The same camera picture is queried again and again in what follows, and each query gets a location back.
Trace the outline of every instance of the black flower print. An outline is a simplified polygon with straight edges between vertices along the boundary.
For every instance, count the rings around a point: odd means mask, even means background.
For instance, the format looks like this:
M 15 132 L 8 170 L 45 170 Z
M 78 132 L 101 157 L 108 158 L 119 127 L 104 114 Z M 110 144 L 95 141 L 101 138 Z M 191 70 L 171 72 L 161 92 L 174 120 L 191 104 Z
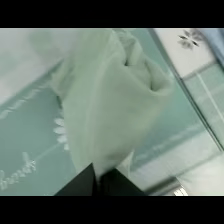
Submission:
M 202 35 L 197 29 L 191 28 L 189 31 L 183 30 L 184 35 L 179 35 L 181 38 L 178 43 L 185 49 L 193 49 L 194 46 L 199 47 L 198 42 L 203 41 Z

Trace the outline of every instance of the floral pattern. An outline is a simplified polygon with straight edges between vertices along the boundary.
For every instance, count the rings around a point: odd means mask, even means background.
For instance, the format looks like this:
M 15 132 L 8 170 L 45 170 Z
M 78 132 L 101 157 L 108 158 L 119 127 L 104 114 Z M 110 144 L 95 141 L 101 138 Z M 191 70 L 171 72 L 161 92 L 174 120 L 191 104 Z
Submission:
M 200 41 L 203 41 L 203 37 L 197 29 L 191 28 L 189 31 L 183 30 L 184 35 L 179 35 L 181 38 L 178 43 L 185 49 L 193 49 L 194 46 L 199 47 Z
M 54 128 L 54 133 L 58 134 L 59 137 L 57 138 L 57 141 L 61 144 L 64 144 L 64 150 L 69 150 L 68 146 L 68 140 L 66 136 L 66 130 L 65 130 L 65 122 L 62 115 L 62 112 L 60 113 L 62 118 L 56 118 L 54 122 L 58 125 L 58 127 Z

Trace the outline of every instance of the light green fabric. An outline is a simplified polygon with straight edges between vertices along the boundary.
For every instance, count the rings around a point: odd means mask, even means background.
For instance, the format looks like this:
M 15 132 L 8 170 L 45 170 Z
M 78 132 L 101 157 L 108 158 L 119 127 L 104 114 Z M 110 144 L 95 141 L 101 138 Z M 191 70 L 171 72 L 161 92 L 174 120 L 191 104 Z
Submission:
M 116 167 L 144 139 L 171 82 L 125 29 L 80 29 L 73 53 L 52 77 L 78 172 Z

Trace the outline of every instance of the blue cloth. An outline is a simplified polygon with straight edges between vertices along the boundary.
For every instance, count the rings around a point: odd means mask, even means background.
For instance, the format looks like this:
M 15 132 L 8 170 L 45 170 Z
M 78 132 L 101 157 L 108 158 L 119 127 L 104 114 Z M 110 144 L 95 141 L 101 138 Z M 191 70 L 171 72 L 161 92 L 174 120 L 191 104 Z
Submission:
M 200 28 L 213 53 L 224 67 L 224 28 Z

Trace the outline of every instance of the green cloth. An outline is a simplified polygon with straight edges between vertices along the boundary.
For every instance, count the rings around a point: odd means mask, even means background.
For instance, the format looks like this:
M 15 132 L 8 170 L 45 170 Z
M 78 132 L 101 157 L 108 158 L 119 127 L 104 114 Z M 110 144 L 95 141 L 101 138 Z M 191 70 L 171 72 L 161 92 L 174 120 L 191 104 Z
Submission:
M 141 143 L 172 85 L 126 29 L 80 29 L 75 42 L 52 87 L 77 172 L 93 162 L 100 176 Z

